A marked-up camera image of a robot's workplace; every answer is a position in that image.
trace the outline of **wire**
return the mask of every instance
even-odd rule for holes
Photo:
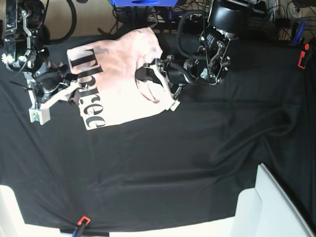
[[[63,36],[62,38],[60,39],[53,39],[53,40],[50,40],[48,42],[48,44],[60,44],[60,43],[63,43],[64,41],[66,41],[67,39],[69,39],[71,37],[71,35],[74,33],[75,31],[75,28],[76,28],[76,25],[77,25],[77,12],[76,12],[76,8],[75,8],[75,5],[74,3],[72,2],[72,0],[66,0],[69,7],[70,7],[70,10],[71,10],[71,19],[72,19],[72,22],[71,22],[71,27],[69,29],[69,31],[67,32],[67,34],[65,34],[65,36]]]
[[[178,31],[177,31],[177,37],[176,37],[177,48],[178,48],[179,53],[181,53],[186,58],[205,60],[205,56],[197,56],[197,55],[193,55],[193,54],[190,55],[187,52],[185,52],[181,46],[181,35],[182,35],[182,29],[183,29],[184,23],[185,23],[188,16],[191,16],[194,14],[204,15],[204,12],[202,10],[191,10],[191,11],[184,13],[184,15],[181,17],[181,20],[180,20],[179,25],[178,25]]]
[[[124,24],[134,22],[134,20],[130,16],[131,15],[130,7],[116,7],[114,4],[112,4],[112,7],[113,7],[112,15],[114,16],[116,22],[114,23],[113,27],[110,29],[109,33],[106,33],[101,28],[98,28],[98,31],[102,35],[112,34],[112,31],[114,30],[115,27],[116,27],[116,30],[118,30],[119,22],[122,22]]]
[[[285,40],[286,35],[290,36],[290,39],[292,38],[292,36],[288,33],[288,29],[287,30],[283,29],[283,31],[285,32],[283,40]]]
[[[29,59],[31,58],[32,53],[29,54],[29,56],[26,58],[26,61],[24,62],[23,66],[20,68],[20,70],[11,78],[11,80],[15,79],[25,68],[27,65]]]
[[[270,8],[268,8],[265,12],[268,13],[271,9],[276,8],[276,7],[282,7],[282,9],[284,10],[284,15],[286,16],[286,12],[285,12],[285,7],[281,4],[276,5],[276,6],[272,6]],[[273,15],[273,22],[274,22],[274,12],[272,11],[269,15],[267,15],[266,19],[262,22],[262,24],[256,29],[256,31],[259,31],[269,20],[269,18]]]
[[[207,0],[205,0],[204,6],[203,6],[203,32],[204,32],[204,40],[205,40],[205,54],[206,54],[206,75],[207,75],[207,80],[209,79],[209,61],[208,61],[208,45],[207,45],[207,36],[206,36],[206,3]]]
[[[312,35],[314,36],[314,38],[316,39],[316,36],[315,36],[315,34],[310,30],[310,32],[312,33]]]
[[[33,88],[28,88],[26,86],[23,86],[15,81],[13,81],[25,68],[25,66],[27,65],[29,59],[31,58],[32,53],[29,54],[29,56],[27,57],[26,61],[24,62],[23,66],[20,68],[20,70],[10,79],[9,83],[14,84],[14,85],[18,85],[22,88],[24,88],[26,91],[27,90],[34,90]]]
[[[46,2],[46,7],[45,7],[45,11],[44,11],[44,16],[43,16],[43,19],[42,19],[42,21],[41,21],[41,23],[40,23],[39,26],[44,25],[44,22],[45,22],[45,19],[46,19],[46,14],[47,14],[48,5],[49,5],[49,0],[47,0],[47,2]]]
[[[168,65],[170,67],[178,70],[179,72],[183,73],[187,77],[187,79],[190,81],[190,83],[195,83],[196,82],[196,80],[191,76],[191,74],[188,72],[188,70],[186,70],[185,68],[181,67],[179,64],[170,62]]]

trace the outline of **orange clamp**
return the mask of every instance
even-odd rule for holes
[[[307,51],[307,50],[309,50],[309,49],[310,49],[310,45],[307,43],[307,44],[305,45],[305,50]],[[299,66],[299,68],[302,68],[302,69],[305,69],[305,66],[301,66],[302,59],[303,59],[304,57],[305,57],[305,52],[302,51],[302,52],[301,52],[300,59],[299,59],[299,61],[298,61],[298,66]]]
[[[81,219],[78,221],[77,225],[81,226],[83,220],[87,221],[86,225],[88,225],[90,223],[90,221],[91,221],[90,218],[88,218],[86,216],[82,216]]]

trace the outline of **screw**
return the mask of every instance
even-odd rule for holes
[[[8,54],[6,59],[7,59],[9,64],[12,64],[14,62],[12,54]]]
[[[19,60],[22,61],[22,62],[25,62],[26,61],[26,57],[25,56],[19,56]]]
[[[22,16],[27,16],[28,15],[28,12],[26,10],[23,10],[22,11]]]

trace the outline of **robotic hand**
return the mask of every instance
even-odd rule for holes
[[[45,15],[40,0],[6,0],[5,53],[1,56],[7,69],[24,74],[32,103],[30,120],[41,125],[50,120],[52,105],[71,100],[80,88],[76,75],[66,75],[67,65],[49,60],[41,37]]]
[[[226,55],[230,42],[245,32],[254,5],[259,2],[214,0],[208,16],[204,10],[186,12],[177,32],[178,51],[185,59],[175,61],[174,56],[170,55],[166,60],[155,60],[151,65],[139,69],[136,78],[162,84],[158,78],[163,77],[174,99],[188,84],[222,83],[231,64],[230,57]],[[182,28],[189,16],[198,14],[203,17],[203,32],[199,38],[201,46],[196,55],[190,55],[181,46]]]

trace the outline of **cable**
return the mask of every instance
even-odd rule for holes
[[[41,21],[39,27],[42,26],[42,25],[44,25],[44,22],[45,22],[45,19],[46,19],[46,14],[47,14],[48,5],[49,5],[49,0],[47,0],[47,2],[46,2],[46,7],[45,7],[45,11],[44,11],[44,16],[43,16],[43,19],[42,19],[42,21]]]
[[[207,0],[205,0],[204,6],[203,6],[203,32],[204,32],[204,40],[205,40],[205,54],[206,54],[206,70],[207,70],[206,75],[207,75],[207,79],[209,79],[208,45],[207,45],[207,35],[206,35],[206,23],[205,23],[206,3],[207,3]]]
[[[288,29],[287,30],[283,30],[286,34],[284,34],[284,40],[285,40],[285,37],[286,37],[286,35],[288,35],[288,36],[290,36],[290,39],[292,38],[292,36],[288,33]]]
[[[25,66],[27,65],[29,59],[31,58],[32,53],[29,54],[29,56],[27,57],[26,61],[24,62],[23,66],[20,68],[20,70],[9,80],[9,83],[14,84],[14,85],[18,85],[22,88],[24,88],[25,90],[34,90],[33,88],[27,88],[26,86],[23,86],[15,81],[13,81],[25,68]]]
[[[133,22],[132,17],[130,16],[131,10],[128,7],[116,7],[114,4],[112,4],[113,10],[112,10],[112,15],[115,18],[116,22],[114,23],[113,27],[110,29],[109,33],[104,32],[101,28],[98,28],[98,31],[102,35],[109,35],[112,34],[112,31],[116,27],[118,30],[119,28],[119,22],[122,22],[124,24],[128,24],[130,22]]]
[[[76,12],[76,8],[75,8],[75,5],[74,3],[72,2],[72,0],[66,0],[69,7],[70,7],[70,10],[71,10],[71,19],[72,19],[72,22],[71,22],[71,27],[68,31],[67,34],[65,34],[65,36],[63,36],[62,38],[60,39],[53,39],[53,40],[50,40],[48,42],[48,44],[60,44],[60,43],[63,43],[64,41],[66,41],[67,39],[70,38],[70,36],[74,33],[75,31],[75,28],[76,28],[76,25],[77,25],[77,12]]]
[[[268,8],[265,12],[268,13],[268,11],[270,11],[271,9],[279,7],[279,6],[283,8],[284,14],[286,15],[285,8],[281,4],[276,5],[276,6],[272,6],[272,7]],[[272,11],[269,15],[267,15],[267,18],[262,22],[262,24],[258,27],[258,29],[256,31],[259,31],[267,23],[267,21],[269,20],[269,18],[271,17],[272,14],[273,14],[273,18],[274,18],[274,12]]]
[[[11,80],[15,79],[25,68],[25,66],[27,65],[29,59],[31,58],[32,53],[29,54],[29,56],[26,58],[26,61],[24,62],[23,66],[20,68],[20,70],[11,78]]]
[[[316,36],[315,36],[315,34],[310,30],[310,32],[312,33],[312,35],[314,36],[314,38],[316,39]]]
[[[191,59],[198,59],[198,60],[205,60],[205,56],[197,56],[197,55],[190,55],[188,54],[187,52],[185,52],[183,49],[182,49],[182,46],[181,46],[181,34],[182,34],[182,29],[183,29],[183,26],[184,26],[184,23],[187,19],[188,16],[191,16],[193,14],[201,14],[201,15],[204,15],[204,12],[202,10],[192,10],[192,11],[188,11],[186,12],[182,17],[181,17],[181,20],[179,22],[179,26],[178,26],[178,31],[177,31],[177,37],[176,37],[176,42],[177,42],[177,48],[178,48],[178,51],[186,58],[191,58]]]

